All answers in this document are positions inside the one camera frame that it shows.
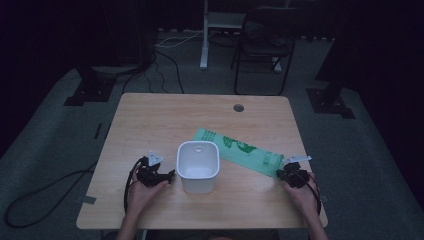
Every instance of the black chair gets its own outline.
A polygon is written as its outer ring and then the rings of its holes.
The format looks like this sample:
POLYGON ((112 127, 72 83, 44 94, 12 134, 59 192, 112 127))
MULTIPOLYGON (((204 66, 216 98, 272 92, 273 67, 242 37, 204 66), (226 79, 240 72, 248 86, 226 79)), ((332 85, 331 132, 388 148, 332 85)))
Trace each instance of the black chair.
POLYGON ((264 62, 257 58, 267 57, 268 61, 266 62, 270 64, 271 59, 274 58, 276 59, 272 64, 274 71, 280 60, 288 57, 283 83, 278 93, 281 95, 289 73, 296 39, 301 36, 305 25, 306 18, 303 11, 298 8, 262 6, 248 11, 243 20, 241 34, 231 63, 231 69, 233 69, 234 62, 236 63, 234 92, 240 94, 237 91, 240 62, 264 62), (242 60, 242 53, 250 58, 253 57, 254 60, 242 60))

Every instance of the round hole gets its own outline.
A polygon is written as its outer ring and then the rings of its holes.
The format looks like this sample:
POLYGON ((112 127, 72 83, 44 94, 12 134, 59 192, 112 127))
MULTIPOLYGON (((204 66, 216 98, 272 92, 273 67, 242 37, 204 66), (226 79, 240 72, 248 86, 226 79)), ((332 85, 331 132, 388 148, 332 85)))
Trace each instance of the round hole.
POLYGON ((236 104, 236 105, 234 105, 233 109, 234 109, 234 111, 236 111, 236 112, 243 112, 243 111, 244 111, 244 107, 243 107, 243 105, 241 105, 241 104, 236 104))

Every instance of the cable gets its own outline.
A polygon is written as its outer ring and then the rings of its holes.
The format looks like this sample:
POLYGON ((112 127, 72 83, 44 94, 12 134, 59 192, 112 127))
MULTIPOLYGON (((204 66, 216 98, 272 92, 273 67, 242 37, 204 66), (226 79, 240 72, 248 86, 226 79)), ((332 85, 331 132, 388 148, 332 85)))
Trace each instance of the cable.
POLYGON ((158 74, 160 74, 160 76, 162 77, 162 85, 161 85, 161 88, 162 88, 162 90, 163 91, 165 91, 166 93, 169 93, 168 91, 166 91, 166 89, 164 88, 164 85, 165 85, 165 78, 163 77, 163 74, 161 73, 161 72, 159 72, 158 71, 158 69, 159 69, 159 64, 157 63, 157 62, 155 62, 155 65, 156 65, 156 72, 158 73, 158 74))
POLYGON ((304 178, 302 178, 302 176, 300 176, 296 171, 291 171, 291 172, 294 173, 296 176, 298 176, 306 184, 306 186, 312 191, 312 194, 314 195, 315 200, 317 201, 318 215, 320 215, 321 214, 321 199, 319 195, 318 185, 316 185, 315 179, 308 173, 309 177, 312 178, 312 180, 315 182, 315 185, 317 186, 317 192, 315 192, 315 190, 311 187, 311 185, 304 178))
POLYGON ((178 47, 179 45, 181 45, 181 44, 183 44, 183 43, 185 43, 185 42, 187 42, 187 41, 189 41, 190 39, 193 39, 193 38, 195 38, 195 37, 197 37, 200 33, 202 33, 203 31, 199 31, 199 32, 197 32, 196 34, 194 34, 193 36, 191 36, 191 37, 169 37, 169 38, 166 38, 165 40, 163 40, 163 41, 161 41, 161 42, 159 42, 159 43, 157 43, 156 45, 155 45, 155 47, 161 47, 161 48, 173 48, 173 47, 178 47), (181 42, 179 42, 179 43, 177 43, 177 44, 175 44, 175 45, 171 45, 171 46, 163 46, 163 45, 161 45, 162 43, 164 43, 164 42, 166 42, 166 41, 169 41, 169 40, 172 40, 172 39, 184 39, 183 41, 181 41, 181 42))
POLYGON ((124 192, 124 210, 125 210, 125 212, 127 212, 127 208, 128 208, 128 192, 129 192, 131 185, 133 184, 133 183, 131 183, 132 176, 134 174, 134 171, 136 171, 138 164, 141 163, 141 160, 142 160, 142 158, 140 158, 139 160, 137 160, 137 162, 135 162, 133 168, 131 169, 130 173, 128 174, 127 183, 125 184, 125 192, 124 192))
POLYGON ((157 52, 157 53, 159 53, 160 55, 162 55, 162 56, 164 56, 164 57, 168 58, 169 60, 171 60, 171 61, 175 64, 175 68, 176 68, 176 70, 177 70, 178 84, 180 85, 181 92, 182 92, 183 94, 185 94, 185 93, 184 93, 184 89, 183 89, 183 85, 181 84, 180 71, 179 71, 179 69, 178 69, 178 64, 177 64, 177 62, 175 62, 175 60, 174 60, 174 59, 172 59, 171 57, 169 57, 169 56, 167 56, 167 55, 165 55, 165 54, 163 54, 163 53, 159 52, 159 51, 158 51, 158 50, 156 50, 156 49, 155 49, 155 52, 157 52))
POLYGON ((226 45, 226 44, 219 43, 217 41, 212 41, 212 38, 209 39, 209 43, 212 43, 212 44, 218 45, 220 47, 224 47, 224 48, 234 48, 236 46, 237 40, 234 37, 230 36, 228 33, 221 33, 220 35, 223 35, 224 37, 227 37, 227 39, 230 39, 231 44, 226 45))
POLYGON ((47 186, 45 186, 45 187, 42 187, 42 188, 39 188, 39 189, 37 189, 37 190, 35 190, 35 191, 32 191, 32 192, 30 192, 30 193, 27 193, 27 194, 24 194, 24 195, 22 195, 22 196, 20 196, 20 197, 18 197, 17 199, 15 199, 8 207, 7 207, 7 209, 6 209, 6 212, 4 213, 4 217, 3 217, 3 220, 4 220, 4 222, 6 223, 6 225, 7 226, 9 226, 9 227, 11 227, 11 228, 27 228, 27 227, 30 227, 30 226, 33 226, 33 225, 35 225, 35 224, 38 224, 38 223, 40 223, 41 221, 43 221, 44 219, 46 219, 54 210, 56 210, 56 208, 59 206, 59 204, 60 203, 62 203, 62 201, 66 198, 66 196, 68 196, 68 194, 71 192, 71 190, 75 187, 75 185, 81 180, 81 178, 86 174, 86 173, 93 173, 94 171, 93 170, 90 170, 93 166, 95 166, 97 164, 97 161, 96 162, 94 162, 93 164, 91 164, 90 165, 90 167, 88 167, 86 170, 79 170, 79 171, 75 171, 75 172, 72 172, 72 173, 70 173, 70 174, 68 174, 68 175, 66 175, 66 176, 63 176, 63 177, 61 177, 61 178, 59 178, 58 180, 56 180, 56 181, 54 181, 54 182, 52 182, 52 183, 50 183, 50 184, 48 184, 47 186), (37 219, 37 220, 35 220, 35 221, 33 221, 33 222, 30 222, 30 223, 27 223, 27 224, 21 224, 21 225, 19 225, 19 224, 14 224, 14 223, 12 223, 10 220, 9 220, 9 215, 10 215, 10 213, 12 212, 12 210, 13 210, 13 208, 14 208, 14 206, 18 203, 18 202, 20 202, 20 201, 23 201, 23 200, 25 200, 26 198, 28 198, 28 197, 31 197, 31 196, 33 196, 33 195, 35 195, 35 194, 37 194, 37 193, 40 193, 40 192, 42 192, 42 191, 44 191, 44 190, 46 190, 46 189, 48 189, 49 187, 51 187, 51 186, 53 186, 53 185, 55 185, 56 183, 58 183, 58 182, 60 182, 60 181, 62 181, 63 179, 66 179, 66 178, 68 178, 68 177, 70 177, 70 176, 73 176, 73 175, 76 175, 76 174, 81 174, 78 178, 77 178, 77 180, 75 180, 75 182, 72 184, 72 186, 65 192, 65 194, 60 198, 60 200, 56 203, 56 204, 54 204, 54 206, 44 215, 44 216, 42 216, 42 217, 40 217, 39 219, 37 219))
POLYGON ((122 92, 121 92, 121 94, 122 95, 124 95, 124 93, 125 93, 125 87, 127 86, 127 84, 131 81, 131 79, 133 78, 133 77, 135 77, 136 75, 138 75, 138 74, 140 74, 140 72, 135 72, 133 75, 131 75, 128 79, 127 79, 127 81, 125 81, 125 83, 124 83, 124 86, 122 87, 122 92))
POLYGON ((144 74, 143 74, 143 77, 144 77, 144 78, 146 78, 146 79, 147 79, 147 81, 149 82, 149 91, 150 91, 151 93, 153 93, 153 90, 152 90, 152 81, 150 80, 150 78, 148 78, 148 77, 146 76, 146 73, 144 73, 144 74))

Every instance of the table leg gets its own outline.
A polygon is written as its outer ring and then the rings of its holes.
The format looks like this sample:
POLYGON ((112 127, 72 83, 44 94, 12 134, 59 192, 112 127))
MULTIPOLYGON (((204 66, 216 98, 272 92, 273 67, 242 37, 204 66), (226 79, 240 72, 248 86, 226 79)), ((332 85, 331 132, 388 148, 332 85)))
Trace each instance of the table leg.
POLYGON ((208 0, 205 0, 205 9, 203 15, 203 44, 202 44, 202 55, 200 57, 200 69, 206 70, 208 68, 208 52, 209 52, 209 19, 208 19, 208 0))
POLYGON ((146 237, 147 237, 147 230, 143 230, 141 240, 146 240, 146 237))

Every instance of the white container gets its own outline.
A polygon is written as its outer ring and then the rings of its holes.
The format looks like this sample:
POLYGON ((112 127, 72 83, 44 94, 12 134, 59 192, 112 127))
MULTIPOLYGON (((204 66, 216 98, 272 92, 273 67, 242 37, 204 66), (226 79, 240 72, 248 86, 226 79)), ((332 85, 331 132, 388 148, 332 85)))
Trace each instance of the white container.
POLYGON ((177 173, 184 191, 209 193, 219 172, 219 151, 213 142, 188 141, 178 148, 177 173))

